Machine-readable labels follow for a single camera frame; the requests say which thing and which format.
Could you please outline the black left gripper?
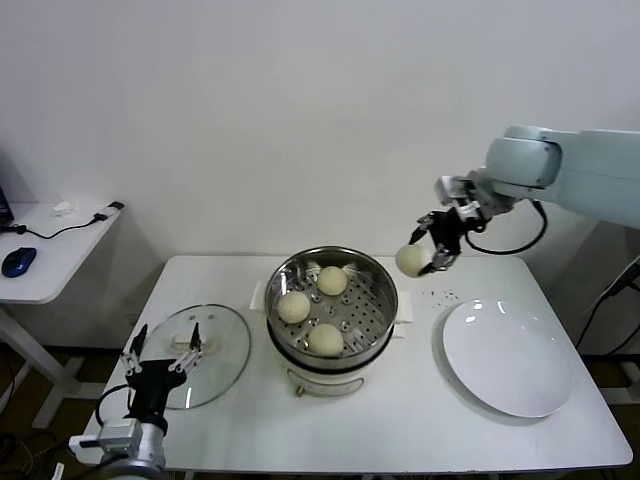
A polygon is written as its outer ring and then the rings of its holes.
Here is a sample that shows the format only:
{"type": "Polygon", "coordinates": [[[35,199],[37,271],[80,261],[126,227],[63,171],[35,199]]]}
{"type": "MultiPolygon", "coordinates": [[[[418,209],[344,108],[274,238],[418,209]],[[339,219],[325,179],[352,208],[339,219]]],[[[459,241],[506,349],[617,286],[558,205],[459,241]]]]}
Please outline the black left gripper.
{"type": "Polygon", "coordinates": [[[196,322],[190,337],[185,334],[172,337],[170,346],[179,354],[176,360],[146,360],[140,363],[147,333],[148,325],[145,324],[133,337],[129,350],[120,354],[126,383],[134,391],[127,416],[138,420],[163,418],[169,394],[186,382],[185,372],[191,372],[203,356],[203,342],[199,323],[196,322]]]}

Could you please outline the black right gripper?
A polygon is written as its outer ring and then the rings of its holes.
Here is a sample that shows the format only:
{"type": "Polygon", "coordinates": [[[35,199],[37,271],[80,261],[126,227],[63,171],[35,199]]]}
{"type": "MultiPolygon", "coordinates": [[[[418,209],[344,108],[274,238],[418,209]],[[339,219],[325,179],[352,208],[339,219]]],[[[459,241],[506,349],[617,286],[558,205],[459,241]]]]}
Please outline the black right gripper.
{"type": "Polygon", "coordinates": [[[409,244],[415,245],[430,235],[435,253],[418,272],[419,276],[447,271],[461,253],[461,238],[467,229],[455,208],[432,211],[416,220],[417,227],[410,235],[409,244]]]}

